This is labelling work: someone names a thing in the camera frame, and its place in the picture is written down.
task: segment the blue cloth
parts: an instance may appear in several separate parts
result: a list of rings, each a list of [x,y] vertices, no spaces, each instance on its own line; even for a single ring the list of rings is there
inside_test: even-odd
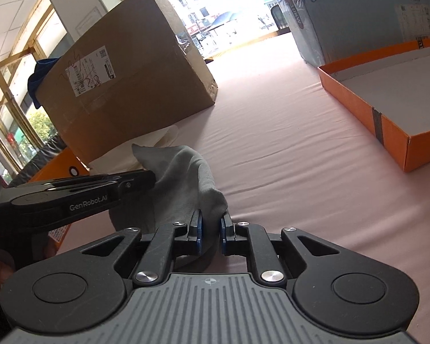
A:
[[[27,91],[29,92],[30,98],[32,98],[36,109],[39,109],[42,106],[37,100],[37,89],[42,83],[44,77],[48,74],[49,70],[53,68],[58,60],[59,58],[40,59],[35,65],[33,74],[30,75],[29,80],[27,80]]]

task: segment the gray ribbed panel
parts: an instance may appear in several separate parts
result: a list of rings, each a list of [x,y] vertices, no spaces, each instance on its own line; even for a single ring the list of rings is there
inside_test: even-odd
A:
[[[15,330],[2,343],[354,344],[360,341],[313,326],[294,309],[285,291],[261,287],[249,274],[171,274],[161,286],[136,290],[117,316],[90,331],[55,338]],[[414,343],[404,333],[363,342]]]

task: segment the umbrella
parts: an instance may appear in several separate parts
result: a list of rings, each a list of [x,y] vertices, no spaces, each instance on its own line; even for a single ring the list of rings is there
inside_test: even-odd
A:
[[[213,21],[212,25],[205,31],[212,31],[225,23],[231,22],[232,20],[235,20],[239,17],[240,13],[234,13],[232,11],[227,11],[223,14],[220,14],[216,19]]]

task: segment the gray towel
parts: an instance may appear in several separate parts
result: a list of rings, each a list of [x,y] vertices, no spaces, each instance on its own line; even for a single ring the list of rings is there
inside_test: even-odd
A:
[[[165,223],[189,224],[193,212],[199,209],[203,217],[203,252],[210,249],[208,253],[212,255],[217,247],[220,218],[228,205],[223,194],[215,189],[207,162],[188,146],[132,145],[132,152],[144,168],[155,173],[156,184],[144,196],[131,194],[123,204],[110,210],[115,229],[136,226],[144,234],[154,233]]]

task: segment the green tree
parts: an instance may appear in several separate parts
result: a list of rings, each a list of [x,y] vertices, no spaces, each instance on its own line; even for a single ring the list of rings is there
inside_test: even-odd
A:
[[[29,116],[29,122],[43,142],[47,142],[57,131],[44,110],[37,110]]]

